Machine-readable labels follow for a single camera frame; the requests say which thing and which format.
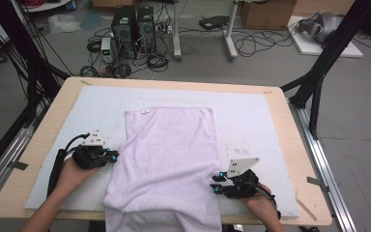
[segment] metal rail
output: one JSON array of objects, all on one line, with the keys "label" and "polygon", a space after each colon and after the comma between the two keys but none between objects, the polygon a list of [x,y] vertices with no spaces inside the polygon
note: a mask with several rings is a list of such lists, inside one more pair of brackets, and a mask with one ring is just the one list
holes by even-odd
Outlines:
[{"label": "metal rail", "polygon": [[306,141],[314,159],[314,163],[318,168],[319,175],[323,184],[329,187],[327,193],[336,218],[343,232],[356,232],[354,222],[346,207],[345,201],[340,193],[339,187],[335,182],[332,171],[330,170],[324,150],[322,149],[319,140],[313,138],[312,132],[309,130],[309,116],[305,109],[296,108],[296,112],[300,118],[301,127],[305,134]]}]

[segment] white cloth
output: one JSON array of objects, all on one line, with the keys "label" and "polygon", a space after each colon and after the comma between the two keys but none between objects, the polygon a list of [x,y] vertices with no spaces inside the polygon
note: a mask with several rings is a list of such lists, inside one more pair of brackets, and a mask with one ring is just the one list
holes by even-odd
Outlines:
[{"label": "white cloth", "polygon": [[103,201],[106,231],[221,231],[213,111],[150,108],[126,112],[126,123]]}]

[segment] wooden table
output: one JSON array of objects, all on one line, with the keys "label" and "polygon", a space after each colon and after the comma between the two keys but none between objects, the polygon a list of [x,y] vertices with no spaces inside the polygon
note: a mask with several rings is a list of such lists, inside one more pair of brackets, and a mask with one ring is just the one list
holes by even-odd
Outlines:
[{"label": "wooden table", "polygon": [[[319,186],[307,183],[315,173],[300,138],[297,126],[282,91],[277,87],[126,80],[71,77],[63,85],[54,103],[36,130],[19,161],[29,164],[25,170],[14,169],[0,192],[0,218],[28,218],[34,211],[24,209],[29,193],[68,117],[80,90],[86,85],[115,86],[169,90],[213,91],[264,95],[267,99],[280,148],[286,161],[295,196],[300,205],[300,217],[283,218],[283,224],[329,225],[332,222],[327,202]],[[103,220],[103,212],[61,211],[57,218]],[[223,223],[260,224],[253,217],[222,217]]]}]

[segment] white paper sheet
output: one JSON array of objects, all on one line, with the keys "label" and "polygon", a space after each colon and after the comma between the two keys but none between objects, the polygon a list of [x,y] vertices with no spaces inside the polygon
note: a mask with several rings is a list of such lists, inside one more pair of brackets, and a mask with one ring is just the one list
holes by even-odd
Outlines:
[{"label": "white paper sheet", "polygon": [[[231,159],[260,158],[260,162],[252,170],[276,195],[278,210],[282,216],[300,215],[264,96],[100,86],[86,86],[81,90],[44,160],[25,208],[37,209],[44,202],[57,150],[64,149],[72,138],[81,133],[99,131],[105,140],[105,146],[118,150],[120,144],[126,141],[125,111],[164,106],[212,108],[223,171],[227,171]],[[62,209],[103,211],[101,201],[105,196],[110,174],[109,164],[74,192]],[[240,201],[223,196],[218,198],[223,215],[249,215]]]}]

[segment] concrete floor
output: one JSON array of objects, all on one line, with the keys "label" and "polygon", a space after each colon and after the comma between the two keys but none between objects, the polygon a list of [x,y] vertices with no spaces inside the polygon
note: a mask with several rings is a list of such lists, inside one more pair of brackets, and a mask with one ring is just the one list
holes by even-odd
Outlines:
[{"label": "concrete floor", "polygon": [[[198,28],[197,21],[201,17],[199,14],[191,15],[192,6],[187,6],[180,24]],[[218,12],[210,14],[228,14],[227,6],[218,7]],[[59,8],[34,14],[41,20],[57,14],[75,15],[79,22],[94,18],[96,24],[86,30],[46,36],[73,73],[78,73],[81,67],[88,64],[87,39],[111,23],[110,19],[98,18],[92,13],[85,9],[69,13]],[[237,18],[236,26],[239,25],[241,21]],[[282,86],[307,73],[318,58],[299,55],[292,45],[275,46],[230,63],[219,33],[207,35],[193,32],[182,34],[181,39],[183,61],[174,60],[170,47],[167,53],[170,60],[168,70],[152,72],[153,79]],[[371,41],[363,42],[371,46]],[[371,48],[356,41],[354,44],[363,53],[363,58],[338,59],[324,82],[318,134],[357,231],[371,231]],[[252,47],[252,44],[247,44],[244,49]],[[47,45],[45,49],[50,62],[63,69]],[[104,67],[104,64],[97,62],[97,66]],[[151,78],[147,72],[137,72],[131,77]],[[289,91],[286,97],[293,94],[295,91]],[[12,64],[0,63],[0,139],[25,105],[26,100]],[[13,231],[23,222],[21,219],[0,219],[0,231]],[[87,221],[59,220],[54,223],[52,231],[85,231],[87,226]],[[286,229],[300,231],[294,226],[287,226]],[[331,226],[320,227],[320,230],[340,231],[335,222]],[[244,231],[264,231],[264,227],[245,226]]]}]

